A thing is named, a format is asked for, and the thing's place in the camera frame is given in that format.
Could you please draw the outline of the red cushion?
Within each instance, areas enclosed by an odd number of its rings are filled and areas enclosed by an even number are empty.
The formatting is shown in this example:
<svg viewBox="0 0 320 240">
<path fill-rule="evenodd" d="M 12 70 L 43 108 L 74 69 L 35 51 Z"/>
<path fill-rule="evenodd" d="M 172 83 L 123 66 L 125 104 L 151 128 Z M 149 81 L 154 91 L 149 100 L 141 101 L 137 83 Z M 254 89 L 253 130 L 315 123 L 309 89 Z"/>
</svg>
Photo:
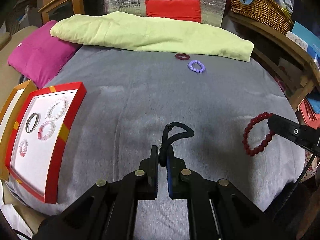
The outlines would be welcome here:
<svg viewBox="0 0 320 240">
<path fill-rule="evenodd" d="M 198 23 L 202 21 L 199 0 L 146 0 L 145 8 L 148 17 L 162 17 Z"/>
</svg>

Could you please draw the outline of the red jewelry box tray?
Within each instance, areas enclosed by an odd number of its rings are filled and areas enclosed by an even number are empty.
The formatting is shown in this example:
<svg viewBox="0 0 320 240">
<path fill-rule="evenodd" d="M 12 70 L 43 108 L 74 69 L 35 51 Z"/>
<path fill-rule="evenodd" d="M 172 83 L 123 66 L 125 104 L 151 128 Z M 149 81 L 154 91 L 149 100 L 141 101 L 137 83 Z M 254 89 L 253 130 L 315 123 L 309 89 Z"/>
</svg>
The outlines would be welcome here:
<svg viewBox="0 0 320 240">
<path fill-rule="evenodd" d="M 5 157 L 10 175 L 44 203 L 57 202 L 59 172 L 72 123 L 86 95 L 82 82 L 49 86 L 31 92 L 14 124 Z M 39 113 L 32 133 L 25 124 Z"/>
</svg>

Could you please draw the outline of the orange box lid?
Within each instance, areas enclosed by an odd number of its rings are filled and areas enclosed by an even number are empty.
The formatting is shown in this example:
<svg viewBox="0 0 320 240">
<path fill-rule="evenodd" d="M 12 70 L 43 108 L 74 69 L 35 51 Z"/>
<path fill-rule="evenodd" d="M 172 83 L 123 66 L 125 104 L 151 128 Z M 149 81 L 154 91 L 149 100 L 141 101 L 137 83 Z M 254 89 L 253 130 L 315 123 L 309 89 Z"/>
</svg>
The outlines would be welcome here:
<svg viewBox="0 0 320 240">
<path fill-rule="evenodd" d="M 9 139 L 14 129 L 17 116 L 28 95 L 37 90 L 33 81 L 25 81 L 13 88 L 1 110 L 1 179 L 8 181 L 9 171 L 5 166 L 5 157 L 8 148 Z"/>
</svg>

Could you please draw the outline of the dark maroon bangle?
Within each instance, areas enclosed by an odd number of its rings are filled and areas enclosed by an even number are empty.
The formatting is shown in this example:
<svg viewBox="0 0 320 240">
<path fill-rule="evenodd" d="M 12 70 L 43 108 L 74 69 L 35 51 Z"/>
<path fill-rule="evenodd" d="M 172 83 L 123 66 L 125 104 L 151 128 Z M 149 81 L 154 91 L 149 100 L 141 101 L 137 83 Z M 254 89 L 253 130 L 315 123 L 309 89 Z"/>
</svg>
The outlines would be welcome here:
<svg viewBox="0 0 320 240">
<path fill-rule="evenodd" d="M 190 59 L 190 56 L 188 54 L 184 53 L 177 53 L 175 54 L 176 59 L 178 60 L 183 60 L 183 61 L 188 61 Z"/>
</svg>

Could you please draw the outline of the wooden shelf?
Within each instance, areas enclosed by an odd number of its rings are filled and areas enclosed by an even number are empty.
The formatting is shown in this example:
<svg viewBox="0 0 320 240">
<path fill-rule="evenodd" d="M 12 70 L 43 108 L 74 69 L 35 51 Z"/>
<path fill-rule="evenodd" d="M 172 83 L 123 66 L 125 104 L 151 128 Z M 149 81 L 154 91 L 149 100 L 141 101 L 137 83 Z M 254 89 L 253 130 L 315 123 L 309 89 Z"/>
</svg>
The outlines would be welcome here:
<svg viewBox="0 0 320 240">
<path fill-rule="evenodd" d="M 254 44 L 252 57 L 273 77 L 280 78 L 287 99 L 297 110 L 303 99 L 319 89 L 319 69 L 312 57 L 284 34 L 245 16 L 228 13 L 236 31 Z"/>
</svg>

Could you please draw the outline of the silver glitter bangle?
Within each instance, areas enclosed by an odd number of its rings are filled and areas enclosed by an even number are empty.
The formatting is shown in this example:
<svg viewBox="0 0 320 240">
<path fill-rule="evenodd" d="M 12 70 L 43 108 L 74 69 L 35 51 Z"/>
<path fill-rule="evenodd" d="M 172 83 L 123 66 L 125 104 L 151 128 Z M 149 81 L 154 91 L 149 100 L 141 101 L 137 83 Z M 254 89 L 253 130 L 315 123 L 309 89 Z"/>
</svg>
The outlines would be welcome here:
<svg viewBox="0 0 320 240">
<path fill-rule="evenodd" d="M 25 124 L 25 131 L 27 133 L 32 133 L 35 130 L 35 128 L 38 126 L 39 120 L 40 120 L 40 114 L 32 113 L 27 119 L 27 122 Z"/>
</svg>

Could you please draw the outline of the light green folded blanket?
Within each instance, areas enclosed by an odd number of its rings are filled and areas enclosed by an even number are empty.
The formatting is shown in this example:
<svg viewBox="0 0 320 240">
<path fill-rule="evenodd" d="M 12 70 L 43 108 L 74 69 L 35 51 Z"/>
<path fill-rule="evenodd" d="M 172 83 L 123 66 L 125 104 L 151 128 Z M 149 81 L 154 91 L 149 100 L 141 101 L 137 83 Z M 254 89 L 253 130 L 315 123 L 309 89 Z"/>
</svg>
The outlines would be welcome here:
<svg viewBox="0 0 320 240">
<path fill-rule="evenodd" d="M 225 29 L 190 21 L 142 17 L 125 12 L 76 14 L 60 20 L 52 37 L 86 46 L 227 57 L 250 61 L 254 44 Z"/>
</svg>

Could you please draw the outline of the magenta pillow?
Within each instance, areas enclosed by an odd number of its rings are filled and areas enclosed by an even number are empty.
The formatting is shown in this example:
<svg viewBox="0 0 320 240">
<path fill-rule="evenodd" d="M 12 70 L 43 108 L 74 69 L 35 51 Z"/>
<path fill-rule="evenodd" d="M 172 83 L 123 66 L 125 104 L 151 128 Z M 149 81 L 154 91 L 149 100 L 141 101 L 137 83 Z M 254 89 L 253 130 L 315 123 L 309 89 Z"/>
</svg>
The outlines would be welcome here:
<svg viewBox="0 0 320 240">
<path fill-rule="evenodd" d="M 79 44 L 60 40 L 50 35 L 57 23 L 52 20 L 33 31 L 12 51 L 8 65 L 43 88 L 57 76 L 61 68 L 80 48 Z"/>
</svg>

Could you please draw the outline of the wicker basket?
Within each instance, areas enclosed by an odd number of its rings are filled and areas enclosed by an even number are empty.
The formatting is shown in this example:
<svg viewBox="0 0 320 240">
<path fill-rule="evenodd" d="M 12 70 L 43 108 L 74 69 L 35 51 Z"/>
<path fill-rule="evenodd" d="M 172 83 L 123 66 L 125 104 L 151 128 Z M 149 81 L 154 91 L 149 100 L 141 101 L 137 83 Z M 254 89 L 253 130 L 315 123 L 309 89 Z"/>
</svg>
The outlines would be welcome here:
<svg viewBox="0 0 320 240">
<path fill-rule="evenodd" d="M 274 0 L 253 0 L 249 5 L 242 4 L 240 0 L 231 0 L 231 11 L 267 25 L 282 34 L 293 28 L 290 15 Z"/>
</svg>

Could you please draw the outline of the blue cardboard box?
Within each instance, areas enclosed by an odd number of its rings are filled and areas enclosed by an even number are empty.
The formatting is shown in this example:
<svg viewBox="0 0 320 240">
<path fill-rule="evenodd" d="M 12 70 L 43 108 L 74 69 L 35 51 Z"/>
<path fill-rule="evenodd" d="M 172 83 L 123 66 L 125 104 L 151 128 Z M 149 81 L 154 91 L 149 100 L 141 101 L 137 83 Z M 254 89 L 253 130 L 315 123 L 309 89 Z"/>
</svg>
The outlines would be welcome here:
<svg viewBox="0 0 320 240">
<path fill-rule="evenodd" d="M 315 34 L 300 23 L 295 22 L 293 29 L 288 31 L 285 36 L 306 51 L 319 67 L 319 38 Z"/>
</svg>

